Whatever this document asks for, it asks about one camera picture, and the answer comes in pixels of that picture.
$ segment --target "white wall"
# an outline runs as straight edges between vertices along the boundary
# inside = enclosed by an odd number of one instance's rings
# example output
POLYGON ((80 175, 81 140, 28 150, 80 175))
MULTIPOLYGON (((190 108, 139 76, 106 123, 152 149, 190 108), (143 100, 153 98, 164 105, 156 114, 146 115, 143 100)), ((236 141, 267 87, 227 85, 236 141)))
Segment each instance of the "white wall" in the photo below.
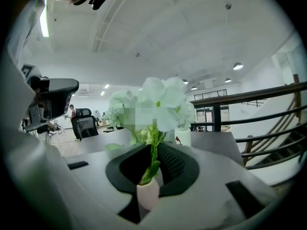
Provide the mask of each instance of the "white wall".
MULTIPOLYGON (((92 115, 94 115, 95 110, 99 110, 100 115, 103 115, 103 112, 107 111, 109 108, 109 100, 108 99, 94 99, 94 98, 79 98, 73 96, 71 98, 70 104, 74 105, 74 108, 89 108, 92 111, 92 115)), ((67 114, 71 115, 71 110, 68 109, 67 114)), ((70 119, 66 120, 61 116, 56 118, 60 125, 63 125, 63 128, 72 128, 70 119)))
POLYGON ((263 90, 283 86, 283 75, 273 60, 266 59, 241 80, 241 92, 263 90))
MULTIPOLYGON (((298 75, 300 82, 307 81, 307 56, 301 43, 292 53, 287 54, 293 74, 298 75)), ((307 91, 301 92, 302 105, 307 105, 307 91)))
POLYGON ((281 69, 283 82, 287 85, 294 83, 293 72, 286 54, 275 54, 272 57, 274 64, 281 69))

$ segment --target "ceiling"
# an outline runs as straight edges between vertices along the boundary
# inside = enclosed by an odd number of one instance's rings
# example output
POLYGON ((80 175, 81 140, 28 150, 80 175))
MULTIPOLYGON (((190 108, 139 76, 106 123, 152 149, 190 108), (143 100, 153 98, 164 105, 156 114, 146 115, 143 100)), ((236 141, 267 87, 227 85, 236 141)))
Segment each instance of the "ceiling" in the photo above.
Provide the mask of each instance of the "ceiling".
POLYGON ((50 37, 43 38, 36 25, 26 61, 42 68, 53 62, 57 71, 46 71, 60 77, 69 69, 68 63, 60 66, 60 53, 70 60, 78 52, 74 65, 84 59, 87 64, 72 76, 100 84, 141 86, 146 77, 176 75, 189 87, 210 82, 199 89, 226 85, 226 78, 239 82, 293 31, 272 0, 107 0, 97 11, 49 0, 47 9, 50 37), (244 68, 233 71, 236 62, 244 68))
POLYGON ((130 90, 132 92, 138 91, 139 88, 136 87, 128 87, 128 86, 115 86, 110 85, 107 89, 105 89, 106 85, 102 84, 79 84, 78 91, 74 94, 75 97, 78 98, 109 98, 114 92, 120 90, 130 90))

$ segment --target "white desk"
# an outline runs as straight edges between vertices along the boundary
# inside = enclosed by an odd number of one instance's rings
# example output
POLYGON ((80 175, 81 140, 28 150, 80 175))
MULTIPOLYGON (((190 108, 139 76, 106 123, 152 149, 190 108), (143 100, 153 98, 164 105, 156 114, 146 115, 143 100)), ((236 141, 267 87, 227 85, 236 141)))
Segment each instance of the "white desk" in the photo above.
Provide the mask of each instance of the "white desk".
MULTIPOLYGON (((264 206, 275 200, 276 194, 271 187, 233 160, 208 151, 194 148, 182 149, 176 144, 171 146, 187 153, 198 162, 200 165, 199 177, 183 194, 160 198, 157 206, 136 225, 136 228, 223 229, 239 224, 245 221, 246 217, 225 186, 226 183, 237 180, 264 206)), ((133 147, 65 158, 67 163, 79 161, 89 163, 88 166, 71 171, 79 184, 82 185, 85 194, 91 197, 89 202, 84 205, 80 204, 79 208, 70 207, 77 217, 80 215, 81 209, 92 204, 101 207, 98 219, 88 214, 93 218, 93 221, 101 218, 107 219, 109 217, 109 215, 105 215, 107 209, 113 214, 117 214, 121 211, 121 207, 128 205, 129 195, 120 193, 114 188, 112 190, 112 185, 105 175, 105 168, 110 160, 131 149, 133 147)), ((77 193, 71 197, 74 199, 83 198, 82 194, 77 193)))
POLYGON ((127 129, 115 130, 109 133, 103 133, 98 136, 82 138, 79 154, 105 151, 105 145, 116 143, 120 145, 130 145, 131 133, 127 129))

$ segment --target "mesh chair back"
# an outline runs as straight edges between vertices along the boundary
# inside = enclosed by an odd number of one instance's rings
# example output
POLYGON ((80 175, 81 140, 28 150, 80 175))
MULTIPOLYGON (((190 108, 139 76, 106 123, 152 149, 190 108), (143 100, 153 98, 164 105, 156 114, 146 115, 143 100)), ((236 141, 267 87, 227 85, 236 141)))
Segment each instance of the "mesh chair back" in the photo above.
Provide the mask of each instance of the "mesh chair back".
POLYGON ((71 119, 72 129, 77 139, 98 136, 95 117, 88 108, 76 109, 76 116, 71 119))
POLYGON ((76 117, 90 116, 92 112, 88 108, 76 108, 76 117))

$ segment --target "white vase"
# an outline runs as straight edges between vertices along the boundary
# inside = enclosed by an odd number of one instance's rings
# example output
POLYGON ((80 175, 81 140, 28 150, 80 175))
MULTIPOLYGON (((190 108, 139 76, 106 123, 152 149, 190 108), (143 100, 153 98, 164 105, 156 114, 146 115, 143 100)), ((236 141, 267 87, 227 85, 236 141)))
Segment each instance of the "white vase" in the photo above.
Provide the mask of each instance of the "white vase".
POLYGON ((147 210, 152 210, 158 203, 159 192, 159 184, 154 178, 146 185, 136 186, 136 194, 138 197, 138 201, 140 205, 147 210))
POLYGON ((191 146, 191 130, 175 130, 175 143, 191 146))

